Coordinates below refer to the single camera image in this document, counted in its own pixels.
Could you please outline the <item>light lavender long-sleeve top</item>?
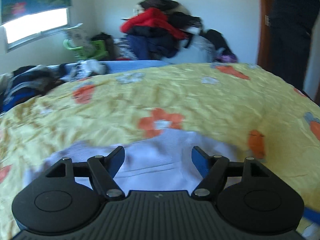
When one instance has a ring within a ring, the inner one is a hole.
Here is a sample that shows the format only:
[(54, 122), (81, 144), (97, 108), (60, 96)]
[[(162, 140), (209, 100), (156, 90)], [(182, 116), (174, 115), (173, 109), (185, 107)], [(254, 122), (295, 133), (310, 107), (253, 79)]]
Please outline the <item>light lavender long-sleeve top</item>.
[[(38, 167), (35, 164), (28, 165), (23, 175), (23, 187), (62, 157), (69, 157), (76, 163), (86, 162), (96, 155), (108, 156), (117, 146), (93, 147), (86, 141), (76, 142), (69, 148), (53, 153)], [(191, 193), (202, 179), (191, 161), (194, 146), (199, 146), (210, 156), (218, 154), (230, 161), (243, 160), (236, 146), (197, 132), (166, 129), (154, 138), (124, 145), (125, 160), (114, 181), (126, 195), (130, 190), (187, 190)]]

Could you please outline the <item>folded dark clothes stack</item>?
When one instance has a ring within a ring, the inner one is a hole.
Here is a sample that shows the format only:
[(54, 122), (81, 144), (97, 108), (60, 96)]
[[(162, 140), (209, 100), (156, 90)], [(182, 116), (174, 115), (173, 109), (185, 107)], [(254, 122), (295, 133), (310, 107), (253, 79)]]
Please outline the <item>folded dark clothes stack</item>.
[(66, 65), (24, 66), (1, 75), (1, 112), (28, 101), (35, 96), (46, 95), (64, 83)]

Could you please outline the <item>bright bedroom window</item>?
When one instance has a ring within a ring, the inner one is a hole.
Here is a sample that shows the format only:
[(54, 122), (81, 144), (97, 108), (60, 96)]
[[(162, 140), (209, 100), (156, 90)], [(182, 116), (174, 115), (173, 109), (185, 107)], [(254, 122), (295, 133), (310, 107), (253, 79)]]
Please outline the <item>bright bedroom window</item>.
[(3, 25), (7, 49), (12, 50), (26, 42), (54, 34), (68, 25), (68, 8), (22, 16)]

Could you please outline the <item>dark clothes pile top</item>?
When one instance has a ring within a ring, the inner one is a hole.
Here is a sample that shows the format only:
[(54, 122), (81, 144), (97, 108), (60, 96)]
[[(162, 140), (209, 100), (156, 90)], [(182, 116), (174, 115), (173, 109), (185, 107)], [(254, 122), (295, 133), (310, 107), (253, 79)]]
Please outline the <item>dark clothes pile top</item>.
[(168, 23), (178, 29), (202, 29), (202, 19), (192, 16), (190, 11), (174, 0), (143, 0), (135, 5), (133, 15), (137, 16), (147, 9), (156, 8), (168, 17)]

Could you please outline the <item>yellow cartoon print quilt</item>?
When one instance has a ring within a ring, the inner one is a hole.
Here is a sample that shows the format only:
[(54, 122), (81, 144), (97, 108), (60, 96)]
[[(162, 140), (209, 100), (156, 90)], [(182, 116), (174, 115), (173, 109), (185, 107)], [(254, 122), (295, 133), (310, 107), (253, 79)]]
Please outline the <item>yellow cartoon print quilt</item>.
[(128, 144), (184, 130), (253, 153), (319, 210), (319, 107), (250, 64), (176, 64), (68, 82), (1, 116), (1, 239), (27, 166), (79, 141)]

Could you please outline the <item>crumpled white plastic bag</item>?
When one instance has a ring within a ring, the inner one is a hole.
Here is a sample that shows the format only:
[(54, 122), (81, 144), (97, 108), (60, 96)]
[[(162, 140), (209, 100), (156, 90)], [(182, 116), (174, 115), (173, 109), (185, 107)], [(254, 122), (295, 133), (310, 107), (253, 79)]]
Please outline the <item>crumpled white plastic bag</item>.
[(108, 74), (108, 66), (95, 59), (81, 61), (71, 67), (68, 74), (72, 80), (80, 80), (95, 75)]

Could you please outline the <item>blue knitted blanket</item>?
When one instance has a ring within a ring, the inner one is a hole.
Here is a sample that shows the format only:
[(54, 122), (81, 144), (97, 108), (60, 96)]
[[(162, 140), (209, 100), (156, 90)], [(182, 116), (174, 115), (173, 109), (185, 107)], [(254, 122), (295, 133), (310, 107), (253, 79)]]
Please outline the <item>blue knitted blanket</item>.
[[(86, 63), (87, 61), (79, 61), (75, 63), (63, 63), (57, 65), (47, 66), (50, 69), (57, 70), (61, 76), (69, 74), (76, 65)], [(89, 60), (89, 63), (99, 63), (106, 66), (107, 74), (116, 74), (121, 72), (127, 72), (131, 70), (138, 70), (151, 67), (164, 67), (169, 63), (159, 60), (124, 60), (124, 61), (97, 61)]]

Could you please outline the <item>green plastic chair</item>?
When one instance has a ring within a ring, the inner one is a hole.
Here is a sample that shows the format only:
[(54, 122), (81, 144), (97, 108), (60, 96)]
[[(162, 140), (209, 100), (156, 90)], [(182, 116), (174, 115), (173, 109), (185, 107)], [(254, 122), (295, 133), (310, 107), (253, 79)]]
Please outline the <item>green plastic chair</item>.
[(103, 59), (108, 58), (109, 53), (105, 48), (105, 43), (102, 40), (91, 41), (91, 46), (80, 46), (80, 47), (72, 47), (70, 40), (65, 39), (63, 41), (63, 46), (73, 52), (75, 58), (78, 61), (86, 61), (86, 60), (98, 60), (101, 61)]

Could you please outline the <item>translucent plastic storage bag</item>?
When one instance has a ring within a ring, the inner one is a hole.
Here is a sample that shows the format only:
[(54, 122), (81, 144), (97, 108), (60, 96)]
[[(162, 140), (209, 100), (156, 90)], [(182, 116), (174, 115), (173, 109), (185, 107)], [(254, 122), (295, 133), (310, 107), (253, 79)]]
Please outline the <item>translucent plastic storage bag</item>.
[(211, 63), (217, 55), (215, 46), (202, 36), (194, 35), (186, 48), (187, 43), (187, 40), (180, 41), (176, 55), (161, 60), (169, 64)]

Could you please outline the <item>grey patterned pillow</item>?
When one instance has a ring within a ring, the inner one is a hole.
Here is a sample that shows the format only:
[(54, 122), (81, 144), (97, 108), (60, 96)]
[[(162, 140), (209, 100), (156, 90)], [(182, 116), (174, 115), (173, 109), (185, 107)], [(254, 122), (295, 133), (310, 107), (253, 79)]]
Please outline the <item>grey patterned pillow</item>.
[(84, 25), (79, 23), (73, 27), (64, 28), (63, 32), (67, 37), (67, 44), (71, 49), (82, 49), (86, 57), (92, 56), (95, 47), (91, 44), (91, 39), (84, 29)]

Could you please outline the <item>navy blue garment on pile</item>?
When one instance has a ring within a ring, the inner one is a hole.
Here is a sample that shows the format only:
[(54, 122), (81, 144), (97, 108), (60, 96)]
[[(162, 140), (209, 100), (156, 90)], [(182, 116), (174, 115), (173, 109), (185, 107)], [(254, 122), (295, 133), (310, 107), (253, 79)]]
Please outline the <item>navy blue garment on pile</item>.
[(139, 60), (151, 60), (155, 56), (172, 58), (178, 52), (178, 43), (186, 34), (178, 29), (134, 26), (126, 33), (129, 46)]

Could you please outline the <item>red jacket on pile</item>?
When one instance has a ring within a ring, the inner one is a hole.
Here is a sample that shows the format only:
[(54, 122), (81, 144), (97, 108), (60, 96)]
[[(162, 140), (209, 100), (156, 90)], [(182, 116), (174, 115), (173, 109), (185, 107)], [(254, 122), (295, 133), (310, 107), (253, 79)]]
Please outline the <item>red jacket on pile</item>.
[(170, 35), (178, 40), (183, 40), (186, 35), (180, 29), (173, 27), (168, 23), (168, 17), (156, 8), (149, 8), (137, 16), (133, 16), (126, 20), (120, 27), (120, 31), (126, 34), (133, 34), (135, 27), (146, 27), (152, 30), (166, 30)]

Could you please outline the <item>black bag by wall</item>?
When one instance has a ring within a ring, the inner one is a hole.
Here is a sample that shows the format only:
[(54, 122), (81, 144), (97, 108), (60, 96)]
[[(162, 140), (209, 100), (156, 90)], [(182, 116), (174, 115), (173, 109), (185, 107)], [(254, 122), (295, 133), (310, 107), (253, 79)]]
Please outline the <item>black bag by wall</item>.
[(208, 29), (203, 33), (203, 37), (213, 44), (220, 56), (230, 56), (233, 54), (224, 36), (213, 29)]

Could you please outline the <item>brown wooden door frame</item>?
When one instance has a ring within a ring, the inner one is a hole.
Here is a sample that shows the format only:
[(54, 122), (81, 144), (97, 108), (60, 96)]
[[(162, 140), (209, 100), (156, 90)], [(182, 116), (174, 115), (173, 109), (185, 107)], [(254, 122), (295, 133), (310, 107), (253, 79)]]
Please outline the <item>brown wooden door frame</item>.
[(273, 0), (260, 0), (260, 39), (257, 64), (266, 71), (271, 70), (269, 14)]

